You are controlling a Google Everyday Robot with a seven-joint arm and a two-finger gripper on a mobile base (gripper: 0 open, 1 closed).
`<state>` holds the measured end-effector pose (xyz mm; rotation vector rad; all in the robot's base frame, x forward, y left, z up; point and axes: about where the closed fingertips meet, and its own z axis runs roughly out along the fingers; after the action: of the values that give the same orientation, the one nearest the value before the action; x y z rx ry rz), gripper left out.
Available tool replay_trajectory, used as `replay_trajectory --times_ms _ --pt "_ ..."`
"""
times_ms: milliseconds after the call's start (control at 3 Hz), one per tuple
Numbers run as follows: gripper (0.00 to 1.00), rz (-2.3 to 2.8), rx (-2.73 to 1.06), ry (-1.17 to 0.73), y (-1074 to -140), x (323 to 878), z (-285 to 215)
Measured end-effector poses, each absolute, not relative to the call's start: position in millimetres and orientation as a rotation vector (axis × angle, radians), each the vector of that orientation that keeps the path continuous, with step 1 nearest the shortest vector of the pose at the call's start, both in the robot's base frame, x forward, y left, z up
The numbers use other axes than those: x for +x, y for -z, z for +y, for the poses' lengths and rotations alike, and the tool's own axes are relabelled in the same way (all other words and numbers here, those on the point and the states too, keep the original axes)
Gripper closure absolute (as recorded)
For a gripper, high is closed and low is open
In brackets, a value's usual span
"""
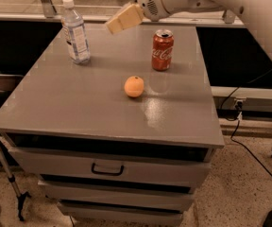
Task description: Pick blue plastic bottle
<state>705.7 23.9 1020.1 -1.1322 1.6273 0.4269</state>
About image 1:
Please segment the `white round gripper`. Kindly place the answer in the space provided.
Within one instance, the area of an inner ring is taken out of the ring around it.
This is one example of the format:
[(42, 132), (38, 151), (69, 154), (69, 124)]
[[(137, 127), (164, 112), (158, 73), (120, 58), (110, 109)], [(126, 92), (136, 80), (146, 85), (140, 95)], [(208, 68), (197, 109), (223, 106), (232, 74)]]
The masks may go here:
[(172, 14), (187, 9), (187, 0), (137, 0), (127, 3), (119, 9), (106, 23), (111, 34), (139, 25), (144, 17), (157, 22)]

